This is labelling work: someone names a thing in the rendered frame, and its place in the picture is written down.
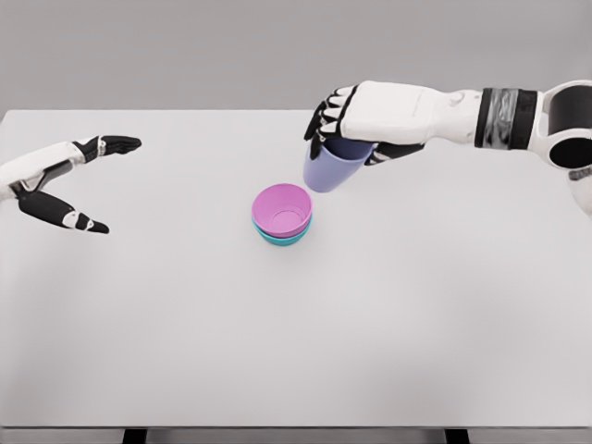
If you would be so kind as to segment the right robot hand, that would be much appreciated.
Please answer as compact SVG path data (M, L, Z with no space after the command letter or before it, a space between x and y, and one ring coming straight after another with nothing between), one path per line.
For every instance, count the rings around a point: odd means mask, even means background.
M314 111L303 138L315 160L337 139L366 142L374 166L422 150L434 135L444 93L425 86L365 80L337 88Z

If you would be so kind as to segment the teal plastic bowl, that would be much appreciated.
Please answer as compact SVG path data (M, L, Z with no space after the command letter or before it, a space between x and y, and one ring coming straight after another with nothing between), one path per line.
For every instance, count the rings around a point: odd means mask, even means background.
M270 234L264 232L255 222L255 220L252 218L252 224L253 227L255 228L255 230L257 231L257 233L268 243L272 244L272 245L276 245L279 247L286 247L286 246L290 246L295 244L296 242L298 242L300 239L302 239L307 231L309 230L309 228L312 225L314 218L311 216L309 221L306 223L306 225L304 226L304 228L298 232L297 234L287 237L287 238L279 238L279 237L274 237L271 236Z

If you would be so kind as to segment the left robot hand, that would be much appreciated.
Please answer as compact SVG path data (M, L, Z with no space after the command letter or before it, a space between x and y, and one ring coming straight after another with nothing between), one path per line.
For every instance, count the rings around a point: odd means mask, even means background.
M0 166L0 203L15 201L21 213L59 228L107 234L106 224L46 193L43 188L75 167L112 154L128 154L141 146L142 141L136 137L97 135L57 142L21 155Z

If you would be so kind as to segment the pink plastic bowl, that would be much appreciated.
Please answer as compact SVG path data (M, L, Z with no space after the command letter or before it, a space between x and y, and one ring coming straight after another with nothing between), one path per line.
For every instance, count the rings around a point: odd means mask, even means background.
M266 233L287 238L300 232L313 213L311 195L291 183L270 185L256 195L252 218Z

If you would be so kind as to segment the lavender plastic cup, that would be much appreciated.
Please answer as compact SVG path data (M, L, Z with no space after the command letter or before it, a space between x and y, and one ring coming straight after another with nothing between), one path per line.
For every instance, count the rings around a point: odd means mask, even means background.
M316 192L334 190L364 164L374 146L373 142L328 139L313 159L311 144L308 144L303 167L304 183Z

